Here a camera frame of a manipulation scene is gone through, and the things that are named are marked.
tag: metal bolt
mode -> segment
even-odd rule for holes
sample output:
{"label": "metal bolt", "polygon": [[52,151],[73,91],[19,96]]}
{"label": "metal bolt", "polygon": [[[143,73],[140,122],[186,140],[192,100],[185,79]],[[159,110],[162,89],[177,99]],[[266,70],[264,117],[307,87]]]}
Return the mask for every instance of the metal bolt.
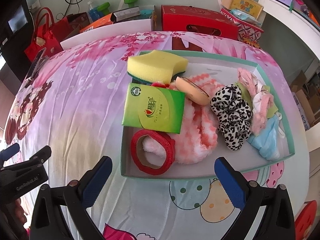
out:
{"label": "metal bolt", "polygon": [[257,186],[258,186],[258,183],[257,183],[256,181],[254,181],[254,180],[250,180],[249,185],[250,185],[251,187],[257,187]]}
{"label": "metal bolt", "polygon": [[282,190],[287,189],[287,187],[285,186],[285,184],[279,184],[279,188],[282,189]]}
{"label": "metal bolt", "polygon": [[74,187],[76,185],[78,185],[78,181],[76,179],[69,182],[69,186],[71,186],[71,187]]}
{"label": "metal bolt", "polygon": [[48,188],[48,184],[43,184],[43,185],[40,187],[41,190],[46,190],[47,188]]}

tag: floral tablecloth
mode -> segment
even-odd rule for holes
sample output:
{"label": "floral tablecloth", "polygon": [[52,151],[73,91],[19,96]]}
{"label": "floral tablecloth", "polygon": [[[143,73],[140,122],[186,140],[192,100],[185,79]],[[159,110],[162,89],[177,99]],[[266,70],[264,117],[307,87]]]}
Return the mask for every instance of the floral tablecloth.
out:
{"label": "floral tablecloth", "polygon": [[[51,57],[32,84],[22,84],[5,129],[8,145],[21,152],[9,163],[28,160],[45,145],[51,187],[79,179],[103,155],[113,171],[95,205],[88,209],[106,239],[218,240],[231,226],[235,209],[218,180],[148,181],[120,175],[121,120],[128,83],[128,57],[144,50],[196,50],[257,62],[275,87],[295,139],[295,156],[245,174],[265,187],[286,184],[296,214],[308,191],[309,158],[299,111],[273,58],[238,41],[190,32],[148,32],[82,44]],[[38,189],[22,198],[32,213]],[[252,239],[263,208],[249,232]],[[75,239],[80,238],[67,214]]]}

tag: leopard print scrunchie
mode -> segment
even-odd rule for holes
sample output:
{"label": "leopard print scrunchie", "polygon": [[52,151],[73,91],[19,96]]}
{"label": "leopard print scrunchie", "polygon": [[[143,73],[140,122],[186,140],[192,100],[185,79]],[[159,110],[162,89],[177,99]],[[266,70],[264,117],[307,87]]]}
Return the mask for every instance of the leopard print scrunchie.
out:
{"label": "leopard print scrunchie", "polygon": [[210,106],[218,117],[218,130],[222,132],[227,147],[233,151],[240,150],[251,134],[251,109],[241,99],[241,90],[235,85],[221,88],[212,98]]}

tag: red tape roll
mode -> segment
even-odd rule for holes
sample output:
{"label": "red tape roll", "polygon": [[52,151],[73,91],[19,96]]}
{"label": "red tape roll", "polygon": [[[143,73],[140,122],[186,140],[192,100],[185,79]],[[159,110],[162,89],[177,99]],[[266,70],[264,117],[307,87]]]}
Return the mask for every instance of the red tape roll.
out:
{"label": "red tape roll", "polygon": [[[152,139],[160,143],[164,148],[166,152],[166,158],[164,164],[161,167],[153,165],[147,161],[142,147],[142,140],[145,136],[150,136]],[[139,170],[150,175],[160,175],[165,173],[174,162],[174,144],[175,141],[171,139],[170,136],[165,132],[157,132],[146,129],[139,130],[133,135],[131,140],[131,156]]]}

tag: sponge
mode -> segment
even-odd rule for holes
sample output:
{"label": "sponge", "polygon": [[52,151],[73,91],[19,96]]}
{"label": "sponge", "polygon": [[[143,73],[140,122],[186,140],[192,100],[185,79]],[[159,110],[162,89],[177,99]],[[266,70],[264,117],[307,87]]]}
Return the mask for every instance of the sponge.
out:
{"label": "sponge", "polygon": [[153,50],[144,55],[128,58],[128,74],[134,79],[145,82],[170,84],[178,73],[186,71],[188,60],[161,50]]}

